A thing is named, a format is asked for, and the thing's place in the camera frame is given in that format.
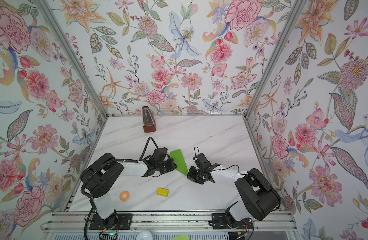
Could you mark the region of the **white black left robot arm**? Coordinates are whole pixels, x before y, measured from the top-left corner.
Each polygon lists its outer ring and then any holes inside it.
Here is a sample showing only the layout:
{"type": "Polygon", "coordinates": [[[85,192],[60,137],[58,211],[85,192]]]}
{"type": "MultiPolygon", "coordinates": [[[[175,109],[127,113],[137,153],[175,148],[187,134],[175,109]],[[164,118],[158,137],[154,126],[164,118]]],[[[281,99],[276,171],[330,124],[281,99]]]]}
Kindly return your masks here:
{"type": "Polygon", "coordinates": [[[120,159],[106,153],[82,172],[80,192],[89,199],[100,220],[107,221],[117,213],[109,191],[119,177],[153,177],[156,172],[163,175],[177,167],[167,148],[156,148],[151,156],[140,160],[120,159]]]}

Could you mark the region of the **green square paper sheet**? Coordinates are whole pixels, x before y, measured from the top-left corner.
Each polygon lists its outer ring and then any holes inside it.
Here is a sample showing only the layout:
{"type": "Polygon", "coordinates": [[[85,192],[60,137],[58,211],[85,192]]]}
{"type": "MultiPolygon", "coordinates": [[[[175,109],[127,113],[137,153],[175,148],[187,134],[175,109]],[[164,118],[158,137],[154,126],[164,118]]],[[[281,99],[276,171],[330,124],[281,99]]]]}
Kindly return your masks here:
{"type": "Polygon", "coordinates": [[[188,175],[188,168],[184,159],[184,155],[182,150],[174,150],[170,152],[170,157],[174,160],[174,164],[177,165],[176,170],[183,174],[184,176],[188,175]]]}

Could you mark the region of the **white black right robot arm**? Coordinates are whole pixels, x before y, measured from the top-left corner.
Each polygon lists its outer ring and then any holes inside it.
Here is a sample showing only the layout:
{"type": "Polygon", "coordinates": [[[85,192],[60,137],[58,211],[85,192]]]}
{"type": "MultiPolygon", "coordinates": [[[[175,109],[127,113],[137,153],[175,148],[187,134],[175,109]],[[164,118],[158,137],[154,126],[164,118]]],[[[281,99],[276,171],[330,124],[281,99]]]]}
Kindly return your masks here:
{"type": "Polygon", "coordinates": [[[225,219],[234,224],[247,218],[262,221],[279,208],[281,198],[259,169],[242,173],[238,165],[224,167],[211,164],[203,153],[193,157],[195,166],[190,167],[187,178],[203,185],[206,182],[222,184],[238,191],[240,200],[225,211],[225,219]]]}

